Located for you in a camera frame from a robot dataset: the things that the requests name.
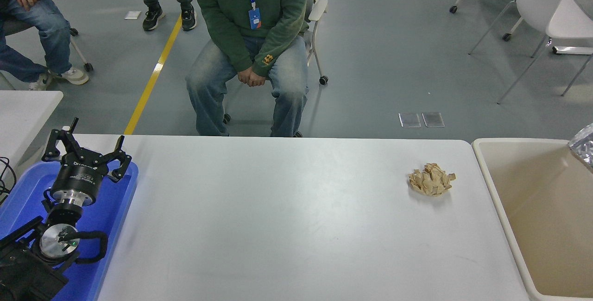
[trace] yellow floor line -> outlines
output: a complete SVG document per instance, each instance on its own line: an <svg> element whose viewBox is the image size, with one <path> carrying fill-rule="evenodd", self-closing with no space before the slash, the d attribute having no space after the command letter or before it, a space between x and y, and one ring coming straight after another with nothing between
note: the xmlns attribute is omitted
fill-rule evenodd
<svg viewBox="0 0 593 301"><path fill-rule="evenodd" d="M182 17L180 15L177 19L177 22L175 23L175 26L173 27L171 35L169 36L169 40L167 40L167 43L165 44L165 49L163 49L161 57L159 57L158 59L157 65L155 65L152 71L152 75L150 75L150 79L148 80L148 83L144 88L144 92L142 92L142 96L140 96L140 100L138 101L138 104L136 104L136 109L134 109L134 113L132 113L132 117L130 118L130 121L127 123L126 130L123 132L123 134L129 135L134 133L136 125L138 125L138 121L140 120L140 116L142 115L142 111L144 111L144 107L146 106L146 103L150 98L150 94L152 94L152 89L154 88L155 84L157 84L158 76L161 75L161 70L163 69L163 66L165 66L167 58L169 58L169 52L171 52L171 48L175 43L177 34L179 34L181 26Z"/></svg>

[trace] green hoodie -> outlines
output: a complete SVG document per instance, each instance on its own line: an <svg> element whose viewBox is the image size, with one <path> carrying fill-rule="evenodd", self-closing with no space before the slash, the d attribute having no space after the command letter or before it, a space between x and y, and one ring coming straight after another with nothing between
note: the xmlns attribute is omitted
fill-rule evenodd
<svg viewBox="0 0 593 301"><path fill-rule="evenodd" d="M307 0L256 0L260 8L261 27L251 29L248 12L250 0L197 0L212 41L226 54L237 72L253 67L254 73L267 76L276 58L288 48L305 22ZM243 36L263 37L255 61L249 57Z"/></svg>

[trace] clasped hands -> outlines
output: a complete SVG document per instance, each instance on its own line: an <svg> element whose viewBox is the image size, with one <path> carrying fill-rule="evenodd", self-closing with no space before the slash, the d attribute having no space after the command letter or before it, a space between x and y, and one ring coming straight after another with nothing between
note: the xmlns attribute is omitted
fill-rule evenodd
<svg viewBox="0 0 593 301"><path fill-rule="evenodd" d="M254 73L253 69L249 67L244 71L240 71L237 73L239 76L239 81L243 82L244 84L250 87L258 87L263 86L265 84L265 76L259 76Z"/></svg>

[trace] gray floor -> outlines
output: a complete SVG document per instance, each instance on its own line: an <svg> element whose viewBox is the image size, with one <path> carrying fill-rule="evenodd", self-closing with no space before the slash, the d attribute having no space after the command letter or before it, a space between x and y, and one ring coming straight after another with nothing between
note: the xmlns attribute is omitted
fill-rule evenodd
<svg viewBox="0 0 593 301"><path fill-rule="evenodd" d="M546 54L502 105L496 100L530 61L542 38L523 24L512 40L500 37L518 14L467 52L510 0L329 0L318 49L329 84L318 84L314 61L301 132L306 137L462 139L536 137L569 139L593 122L592 75L588 68L570 92L560 93L586 56ZM95 71L83 86L53 84L64 99L36 142L51 128L79 117L77 132L124 132L178 17L175 0L161 0L168 16L155 31L142 31L141 0L55 0L73 27ZM577 0L587 12L593 3ZM142 10L140 20L124 20ZM134 134L196 135L195 114L184 76L208 41L201 20L180 31ZM34 29L8 37L8 44L38 63L43 51ZM73 52L72 63L82 66ZM25 84L9 78L18 88ZM268 136L273 97L262 88L229 85L233 136ZM440 112L444 128L402 128L398 113Z"/></svg>

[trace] beige bin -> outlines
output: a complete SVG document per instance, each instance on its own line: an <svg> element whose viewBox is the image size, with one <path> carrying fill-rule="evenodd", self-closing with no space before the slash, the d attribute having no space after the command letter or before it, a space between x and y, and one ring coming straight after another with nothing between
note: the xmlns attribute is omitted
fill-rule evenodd
<svg viewBox="0 0 593 301"><path fill-rule="evenodd" d="M567 143L472 143L525 288L536 301L593 301L593 173Z"/></svg>

